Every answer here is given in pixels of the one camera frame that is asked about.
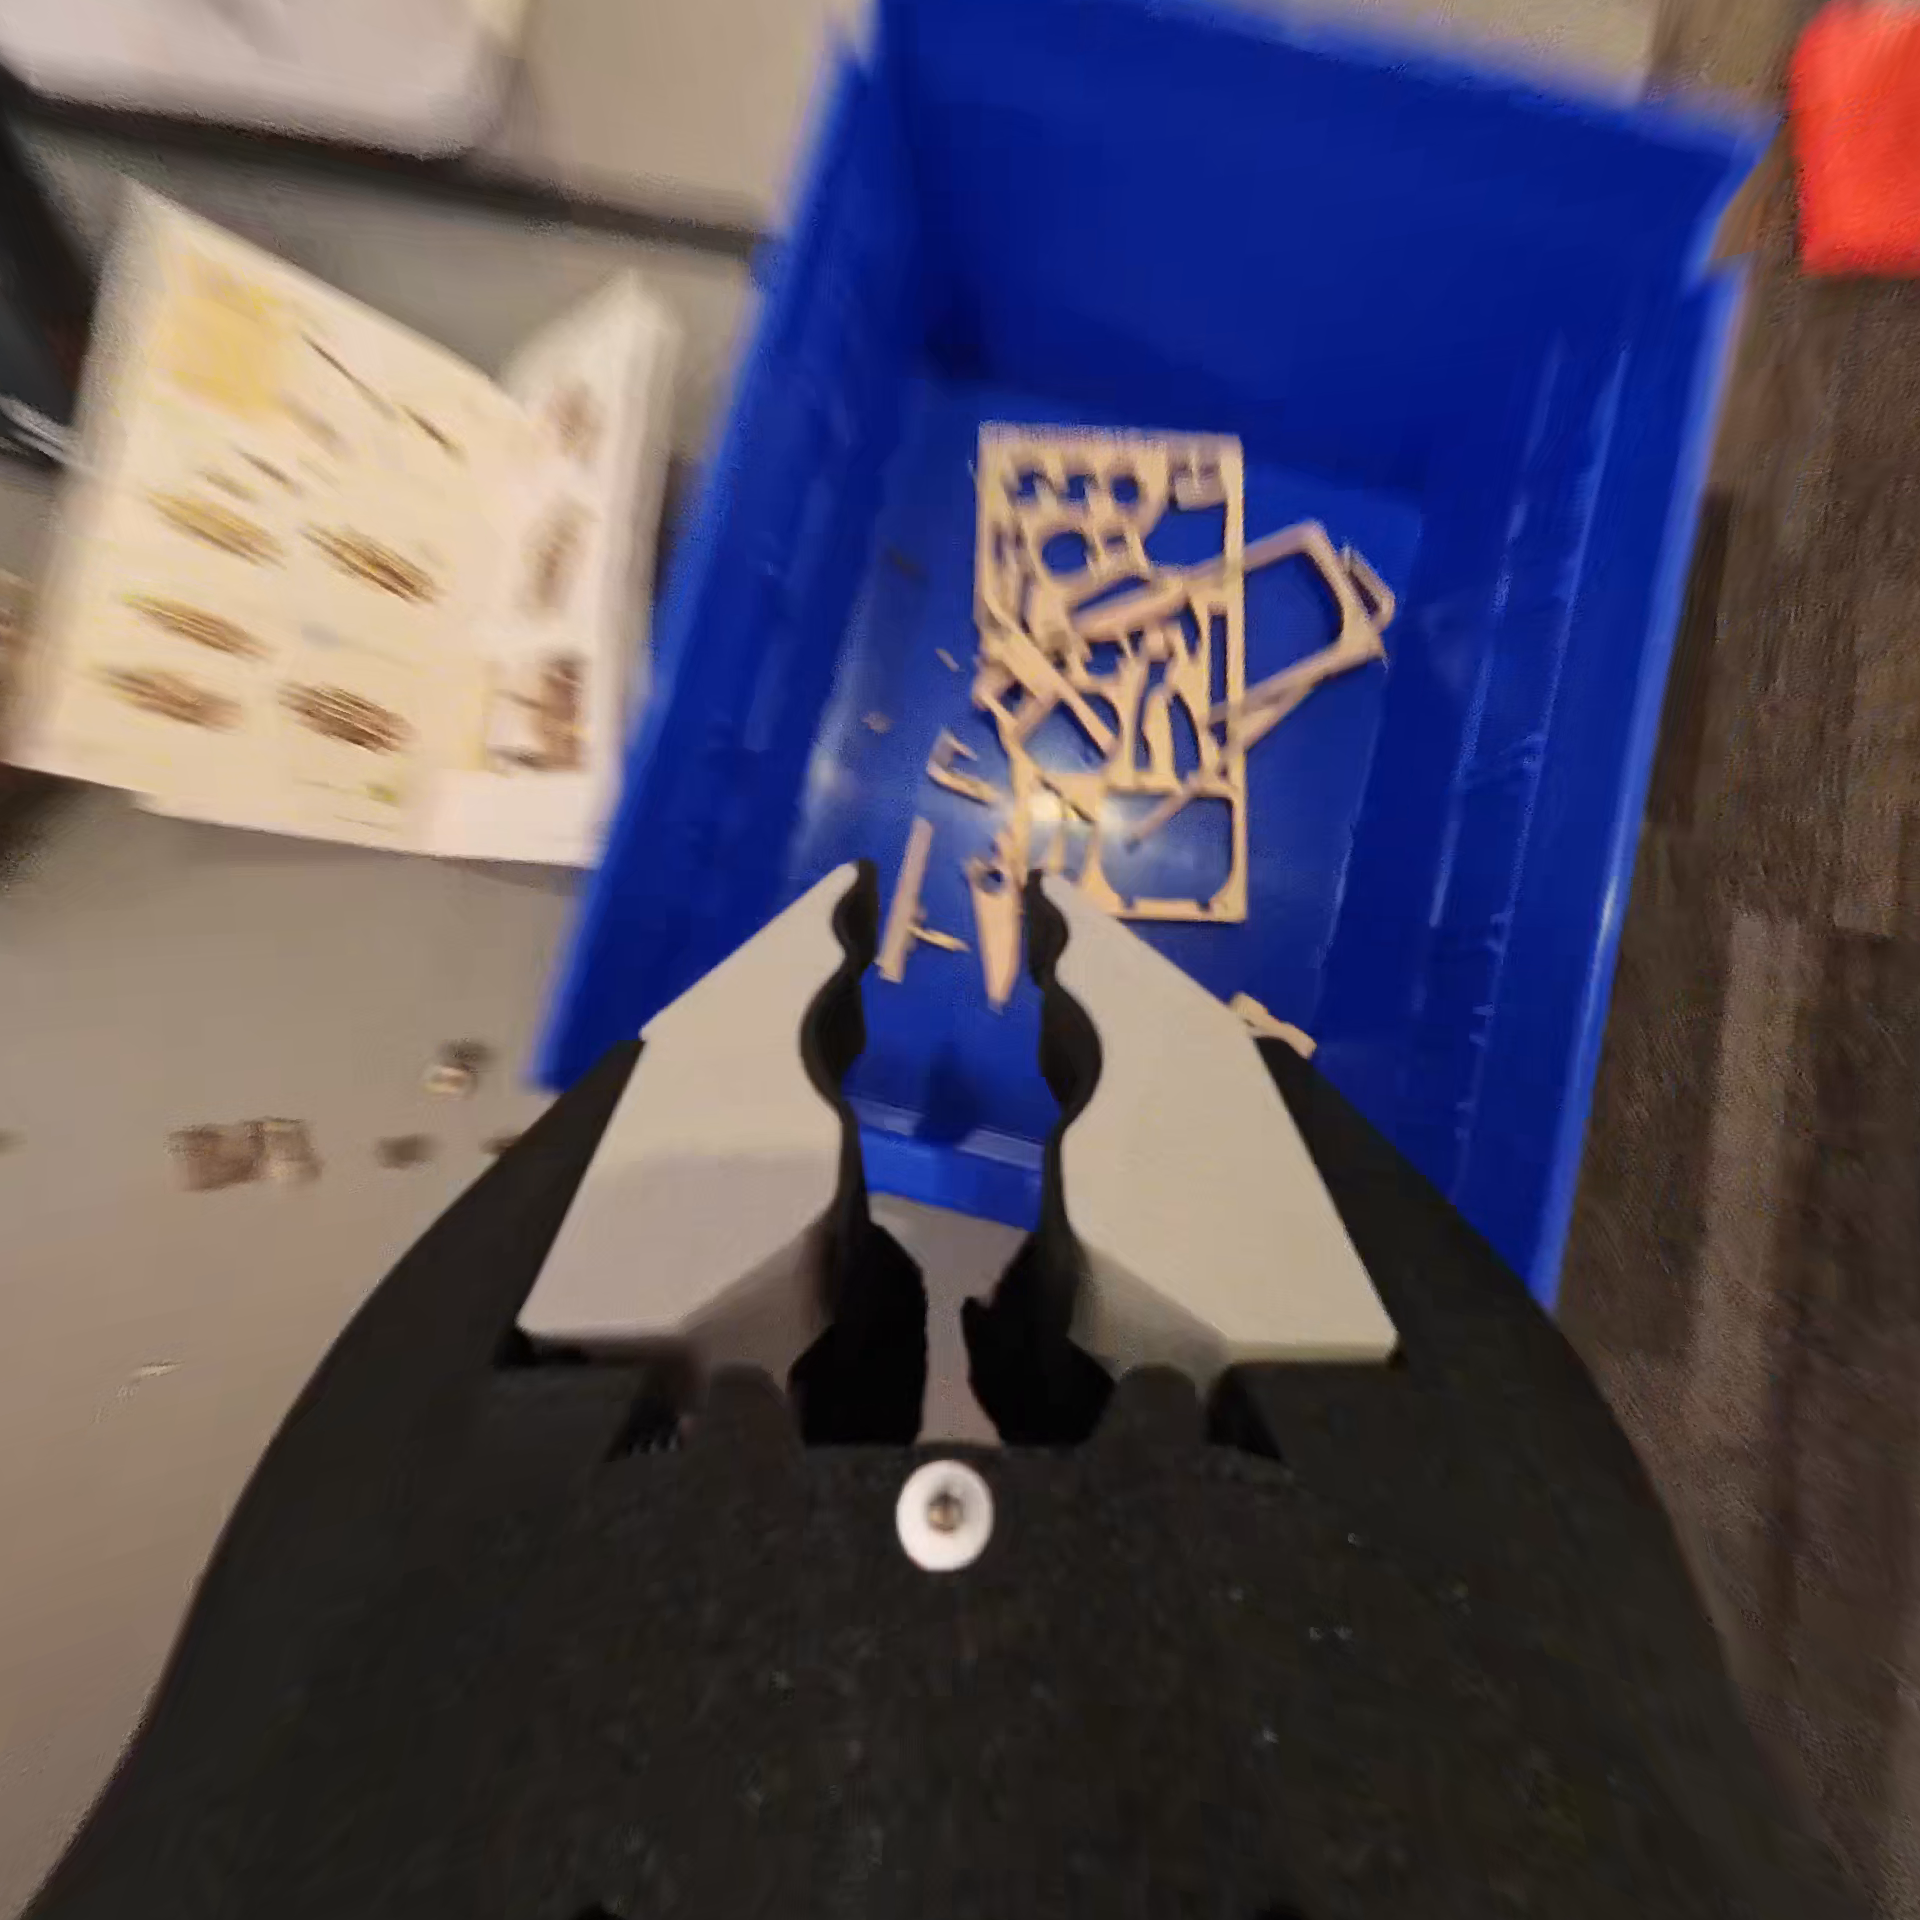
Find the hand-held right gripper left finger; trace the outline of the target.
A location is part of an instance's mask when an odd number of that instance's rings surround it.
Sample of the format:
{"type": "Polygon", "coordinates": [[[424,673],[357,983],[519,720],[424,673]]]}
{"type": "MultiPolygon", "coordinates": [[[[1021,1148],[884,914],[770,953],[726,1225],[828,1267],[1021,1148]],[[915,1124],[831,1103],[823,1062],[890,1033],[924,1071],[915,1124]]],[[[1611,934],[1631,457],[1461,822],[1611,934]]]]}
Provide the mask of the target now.
{"type": "Polygon", "coordinates": [[[876,953],[856,859],[648,1018],[519,1311],[532,1347],[762,1369],[811,1444],[918,1438],[925,1283],[874,1220],[845,1094],[876,953]]]}

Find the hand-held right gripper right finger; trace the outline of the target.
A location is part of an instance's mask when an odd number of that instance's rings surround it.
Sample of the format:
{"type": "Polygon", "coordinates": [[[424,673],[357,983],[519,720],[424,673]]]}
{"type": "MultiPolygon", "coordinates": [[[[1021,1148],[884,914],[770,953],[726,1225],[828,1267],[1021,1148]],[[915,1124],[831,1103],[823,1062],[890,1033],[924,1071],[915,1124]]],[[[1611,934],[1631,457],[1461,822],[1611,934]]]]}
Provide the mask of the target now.
{"type": "Polygon", "coordinates": [[[1136,1372],[1212,1402],[1242,1369],[1391,1362],[1402,1335],[1259,1036],[1063,880],[1027,882],[1023,950],[1059,1112],[1036,1231],[963,1311],[996,1438],[1082,1447],[1136,1372]]]}

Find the wooden scrap strip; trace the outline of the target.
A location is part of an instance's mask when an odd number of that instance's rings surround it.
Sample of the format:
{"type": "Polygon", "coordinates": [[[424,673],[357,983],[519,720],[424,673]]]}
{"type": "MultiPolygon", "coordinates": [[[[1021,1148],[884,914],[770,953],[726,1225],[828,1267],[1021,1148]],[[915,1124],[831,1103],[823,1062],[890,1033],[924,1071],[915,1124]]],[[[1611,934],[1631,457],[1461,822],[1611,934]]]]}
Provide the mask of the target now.
{"type": "Polygon", "coordinates": [[[967,859],[967,896],[972,900],[975,958],[990,1008],[1000,1015],[1021,972],[1023,956],[1023,872],[1000,850],[983,850],[967,859]]]}
{"type": "Polygon", "coordinates": [[[933,848],[933,822],[916,817],[906,838],[895,887],[886,903],[880,950],[876,961],[877,976],[890,986],[906,983],[907,964],[916,950],[928,947],[939,953],[968,953],[968,943],[943,929],[933,929],[925,922],[924,884],[928,876],[933,848]]]}

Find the blue plastic bin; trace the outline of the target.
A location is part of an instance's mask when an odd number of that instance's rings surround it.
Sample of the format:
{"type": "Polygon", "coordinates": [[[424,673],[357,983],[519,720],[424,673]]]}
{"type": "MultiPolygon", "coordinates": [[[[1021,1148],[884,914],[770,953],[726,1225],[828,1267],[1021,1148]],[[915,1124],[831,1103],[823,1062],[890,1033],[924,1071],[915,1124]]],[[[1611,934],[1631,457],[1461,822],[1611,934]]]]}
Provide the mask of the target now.
{"type": "Polygon", "coordinates": [[[831,63],[655,619],[653,697],[535,1072],[573,1084],[828,872],[922,923],[847,1084],[870,1182],[1029,1225],[1038,998],[968,872],[1012,828],[1258,1000],[1549,1303],[1765,138],[1203,6],[880,6],[831,63]],[[990,690],[986,427],[1236,442],[1246,543],[1311,521],[1397,600],[1200,792],[1206,710],[1330,650],[1323,562],[990,690]]]}

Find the grey desk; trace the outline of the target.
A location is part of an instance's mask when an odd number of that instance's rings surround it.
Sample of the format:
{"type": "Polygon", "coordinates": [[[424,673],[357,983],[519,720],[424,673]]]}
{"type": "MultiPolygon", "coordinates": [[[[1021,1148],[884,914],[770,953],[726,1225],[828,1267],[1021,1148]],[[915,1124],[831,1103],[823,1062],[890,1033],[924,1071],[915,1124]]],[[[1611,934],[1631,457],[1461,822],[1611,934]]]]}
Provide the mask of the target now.
{"type": "MultiPolygon", "coordinates": [[[[131,185],[496,372],[635,273],[680,332],[696,459],[835,42],[869,6],[532,6],[456,166],[29,108],[88,254],[131,185]]],[[[486,1148],[573,878],[158,819],[59,790],[5,850],[3,1904],[133,1738],[299,1385],[486,1148]],[[303,1120],[314,1184],[184,1191],[167,1139],[303,1120]]]]}

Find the small wooden pegs cluster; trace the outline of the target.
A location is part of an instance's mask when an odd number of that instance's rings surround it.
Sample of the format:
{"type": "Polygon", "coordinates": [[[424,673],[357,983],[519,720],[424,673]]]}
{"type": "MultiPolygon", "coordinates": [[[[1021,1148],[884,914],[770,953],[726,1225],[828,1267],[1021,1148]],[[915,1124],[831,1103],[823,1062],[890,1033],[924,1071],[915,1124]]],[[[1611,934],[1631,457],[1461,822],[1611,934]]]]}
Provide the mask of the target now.
{"type": "Polygon", "coordinates": [[[179,1127],[167,1136],[167,1154],[189,1194],[254,1184],[301,1187],[323,1174],[307,1122],[275,1116],[179,1127]]]}

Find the large wooden scrap sheet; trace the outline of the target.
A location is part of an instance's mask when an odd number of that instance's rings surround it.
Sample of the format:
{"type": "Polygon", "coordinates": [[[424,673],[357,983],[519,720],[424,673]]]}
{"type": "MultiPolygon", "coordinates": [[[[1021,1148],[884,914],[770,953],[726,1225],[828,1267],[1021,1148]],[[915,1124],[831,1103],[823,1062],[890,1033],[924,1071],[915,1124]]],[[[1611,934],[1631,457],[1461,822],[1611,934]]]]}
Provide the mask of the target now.
{"type": "Polygon", "coordinates": [[[972,702],[1014,862],[1125,922],[1242,923],[1242,443],[987,420],[972,475],[972,702]]]}

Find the open instruction booklet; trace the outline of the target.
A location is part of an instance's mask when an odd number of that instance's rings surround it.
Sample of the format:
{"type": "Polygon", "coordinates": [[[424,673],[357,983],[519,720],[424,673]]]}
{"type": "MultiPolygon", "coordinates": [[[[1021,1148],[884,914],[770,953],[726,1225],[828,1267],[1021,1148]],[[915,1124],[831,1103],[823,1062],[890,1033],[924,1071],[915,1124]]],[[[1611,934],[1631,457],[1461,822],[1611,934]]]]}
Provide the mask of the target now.
{"type": "Polygon", "coordinates": [[[6,758],[198,825],[587,872],[679,360],[620,273],[492,378],[135,191],[6,758]]]}

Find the white object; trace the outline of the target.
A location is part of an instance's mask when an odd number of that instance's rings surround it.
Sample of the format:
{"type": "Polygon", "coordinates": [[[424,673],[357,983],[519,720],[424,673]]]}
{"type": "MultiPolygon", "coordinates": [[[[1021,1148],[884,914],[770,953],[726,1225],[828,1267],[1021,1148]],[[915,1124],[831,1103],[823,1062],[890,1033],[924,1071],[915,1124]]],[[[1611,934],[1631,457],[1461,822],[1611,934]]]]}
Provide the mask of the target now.
{"type": "Polygon", "coordinates": [[[45,102],[438,159],[496,119],[526,2],[5,2],[45,102]]]}

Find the red object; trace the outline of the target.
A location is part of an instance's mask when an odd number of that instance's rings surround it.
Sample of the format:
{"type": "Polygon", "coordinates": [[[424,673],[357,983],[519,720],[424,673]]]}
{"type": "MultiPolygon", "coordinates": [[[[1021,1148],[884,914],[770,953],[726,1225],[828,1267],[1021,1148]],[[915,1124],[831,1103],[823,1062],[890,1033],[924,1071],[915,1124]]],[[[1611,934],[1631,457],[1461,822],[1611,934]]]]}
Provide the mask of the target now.
{"type": "Polygon", "coordinates": [[[1917,6],[1831,2],[1788,64],[1807,275],[1917,276],[1917,6]]]}

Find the wooden scrap frame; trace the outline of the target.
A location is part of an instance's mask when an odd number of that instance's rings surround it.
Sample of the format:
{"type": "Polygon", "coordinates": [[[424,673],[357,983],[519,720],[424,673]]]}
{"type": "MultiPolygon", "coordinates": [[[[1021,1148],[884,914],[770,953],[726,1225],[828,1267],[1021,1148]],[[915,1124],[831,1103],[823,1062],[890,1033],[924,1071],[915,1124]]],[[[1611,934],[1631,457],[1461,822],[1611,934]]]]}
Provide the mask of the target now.
{"type": "Polygon", "coordinates": [[[1252,572],[1290,561],[1308,561],[1328,590],[1335,636],[1319,651],[1212,707],[1206,726],[1221,729],[1236,752],[1250,752],[1322,687],[1384,658],[1384,630],[1394,619],[1397,598],[1356,548],[1335,546],[1322,521],[1300,520],[1243,545],[1227,577],[1242,583],[1252,572]]]}

